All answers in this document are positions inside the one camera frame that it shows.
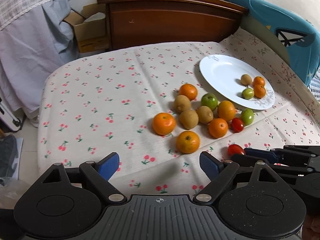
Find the wooden panel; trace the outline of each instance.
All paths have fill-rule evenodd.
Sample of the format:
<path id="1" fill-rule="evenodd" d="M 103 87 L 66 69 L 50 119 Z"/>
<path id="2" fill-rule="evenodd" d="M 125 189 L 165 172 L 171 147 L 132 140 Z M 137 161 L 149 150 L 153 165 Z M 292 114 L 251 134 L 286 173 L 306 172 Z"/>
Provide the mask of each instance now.
<path id="1" fill-rule="evenodd" d="M 106 2 L 111 49 L 170 41 L 216 41 L 233 34 L 246 9 L 223 0 Z"/>

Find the human hand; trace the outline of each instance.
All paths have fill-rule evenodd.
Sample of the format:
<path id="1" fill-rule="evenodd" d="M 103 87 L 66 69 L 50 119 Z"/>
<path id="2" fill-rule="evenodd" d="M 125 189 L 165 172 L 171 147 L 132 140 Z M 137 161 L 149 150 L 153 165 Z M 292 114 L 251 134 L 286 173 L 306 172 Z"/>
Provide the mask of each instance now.
<path id="1" fill-rule="evenodd" d="M 303 240 L 320 240 L 320 216 L 308 216 L 302 226 Z"/>

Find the cardboard box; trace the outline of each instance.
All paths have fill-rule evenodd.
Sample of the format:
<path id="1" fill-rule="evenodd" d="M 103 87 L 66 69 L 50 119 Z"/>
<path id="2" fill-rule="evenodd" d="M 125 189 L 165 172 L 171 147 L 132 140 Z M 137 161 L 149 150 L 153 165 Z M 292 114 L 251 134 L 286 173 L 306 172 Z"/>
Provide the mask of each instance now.
<path id="1" fill-rule="evenodd" d="M 82 15 L 86 18 L 98 12 L 106 14 L 105 4 L 86 5 L 82 9 Z M 81 15 L 71 11 L 64 21 L 73 27 L 80 53 L 109 48 L 105 18 L 84 23 L 85 19 Z"/>

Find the white plate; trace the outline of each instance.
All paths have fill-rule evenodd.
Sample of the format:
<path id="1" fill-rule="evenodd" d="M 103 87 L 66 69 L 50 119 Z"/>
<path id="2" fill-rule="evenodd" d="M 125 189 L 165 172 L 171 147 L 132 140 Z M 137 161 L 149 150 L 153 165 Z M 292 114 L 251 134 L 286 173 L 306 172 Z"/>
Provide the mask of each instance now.
<path id="1" fill-rule="evenodd" d="M 215 90 L 241 106 L 264 110 L 273 106 L 275 102 L 275 92 L 268 80 L 258 70 L 242 60 L 219 54 L 210 55 L 200 61 L 200 71 Z M 245 86 L 241 84 L 240 78 L 243 74 L 248 74 L 252 79 L 256 76 L 263 77 L 267 91 L 263 98 L 250 100 L 242 98 Z"/>

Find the tangerine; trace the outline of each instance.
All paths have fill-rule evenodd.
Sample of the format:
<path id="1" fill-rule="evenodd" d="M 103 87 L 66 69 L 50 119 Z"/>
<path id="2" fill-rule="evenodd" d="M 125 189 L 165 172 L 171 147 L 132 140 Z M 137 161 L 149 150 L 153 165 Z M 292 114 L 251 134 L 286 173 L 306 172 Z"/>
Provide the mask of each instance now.
<path id="1" fill-rule="evenodd" d="M 262 77 L 255 77 L 252 83 L 253 87 L 255 87 L 256 85 L 261 85 L 261 86 L 265 86 L 266 82 L 264 81 L 264 79 Z"/>
<path id="2" fill-rule="evenodd" d="M 216 118 L 209 123 L 208 129 L 212 137 L 221 138 L 228 132 L 228 123 L 222 118 Z"/>
<path id="3" fill-rule="evenodd" d="M 230 101 L 222 101 L 218 105 L 218 117 L 226 121 L 231 121 L 236 116 L 236 108 Z"/>
<path id="4" fill-rule="evenodd" d="M 198 90 L 194 85 L 184 84 L 179 89 L 179 95 L 184 95 L 189 98 L 189 100 L 193 100 L 197 97 Z"/>
<path id="5" fill-rule="evenodd" d="M 157 114 L 152 121 L 152 128 L 159 135 L 167 135 L 176 127 L 176 119 L 168 113 Z"/>
<path id="6" fill-rule="evenodd" d="M 253 91 L 257 98 L 263 98 L 266 95 L 266 89 L 262 85 L 255 85 Z"/>
<path id="7" fill-rule="evenodd" d="M 192 131 L 184 131 L 177 137 L 176 148 L 184 153 L 194 153 L 200 146 L 199 136 Z"/>

